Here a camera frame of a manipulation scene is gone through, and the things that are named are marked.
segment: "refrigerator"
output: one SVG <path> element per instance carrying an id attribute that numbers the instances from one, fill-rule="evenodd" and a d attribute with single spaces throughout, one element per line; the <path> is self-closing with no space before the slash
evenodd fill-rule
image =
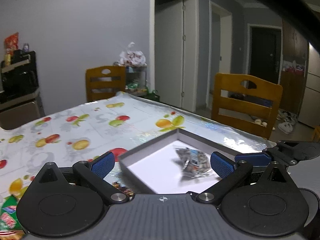
<path id="1" fill-rule="evenodd" d="M 311 127 L 320 125 L 320 55 L 311 44 L 306 89 L 298 121 Z"/>

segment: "doorway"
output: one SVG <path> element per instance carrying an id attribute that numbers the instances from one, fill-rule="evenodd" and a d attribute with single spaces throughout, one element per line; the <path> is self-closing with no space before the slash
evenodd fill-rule
<path id="1" fill-rule="evenodd" d="M 194 112 L 199 0 L 150 0 L 150 88 L 160 100 Z"/>
<path id="2" fill-rule="evenodd" d="M 206 107 L 212 107 L 216 73 L 230 73 L 232 55 L 232 14 L 209 0 L 209 60 Z"/>
<path id="3" fill-rule="evenodd" d="M 249 74 L 278 83 L 281 60 L 281 30 L 251 27 Z M 249 83 L 248 88 L 255 88 Z"/>
<path id="4" fill-rule="evenodd" d="M 155 89 L 162 103 L 182 107 L 183 0 L 155 0 Z"/>

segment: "wooden chair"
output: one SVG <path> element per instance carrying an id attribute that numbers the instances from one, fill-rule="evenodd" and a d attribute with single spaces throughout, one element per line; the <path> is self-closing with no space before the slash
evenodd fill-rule
<path id="1" fill-rule="evenodd" d="M 313 142 L 320 142 L 320 126 L 317 126 L 312 134 L 312 141 Z"/>
<path id="2" fill-rule="evenodd" d="M 255 89 L 247 89 L 241 84 L 243 81 L 251 81 L 255 83 L 257 87 Z M 270 108 L 247 101 L 222 97 L 221 90 L 268 99 L 273 101 L 272 107 Z M 282 86 L 273 84 L 263 79 L 244 74 L 217 73 L 214 83 L 211 119 L 268 139 L 272 132 L 272 127 L 276 121 L 281 95 Z M 267 119 L 268 125 L 267 127 L 264 127 L 263 125 L 259 125 L 254 122 L 219 114 L 220 108 Z"/>
<path id="3" fill-rule="evenodd" d="M 87 69 L 85 72 L 87 101 L 113 97 L 125 88 L 124 66 L 102 66 Z"/>

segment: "candy wrapper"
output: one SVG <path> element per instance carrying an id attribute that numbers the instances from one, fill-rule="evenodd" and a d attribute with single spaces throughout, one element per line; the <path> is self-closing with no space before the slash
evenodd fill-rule
<path id="1" fill-rule="evenodd" d="M 201 176 L 207 177 L 213 174 L 210 160 L 202 151 L 188 148 L 176 148 L 176 152 L 182 161 L 182 174 L 184 176 L 198 178 Z"/>
<path id="2" fill-rule="evenodd" d="M 19 33 L 10 35 L 4 39 L 4 49 L 8 50 L 8 53 L 13 56 L 13 52 L 18 49 Z"/>
<path id="3" fill-rule="evenodd" d="M 0 239 L 20 239 L 24 235 L 16 215 L 17 199 L 11 195 L 0 210 Z"/>

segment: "tablecloth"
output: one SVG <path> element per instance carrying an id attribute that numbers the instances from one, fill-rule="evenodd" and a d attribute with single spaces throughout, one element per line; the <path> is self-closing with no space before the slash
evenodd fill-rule
<path id="1" fill-rule="evenodd" d="M 275 145 L 195 114 L 120 92 L 14 130 L 0 130 L 0 205 L 10 194 L 20 198 L 46 162 L 70 167 L 110 150 L 117 156 L 178 127 L 242 153 Z"/>

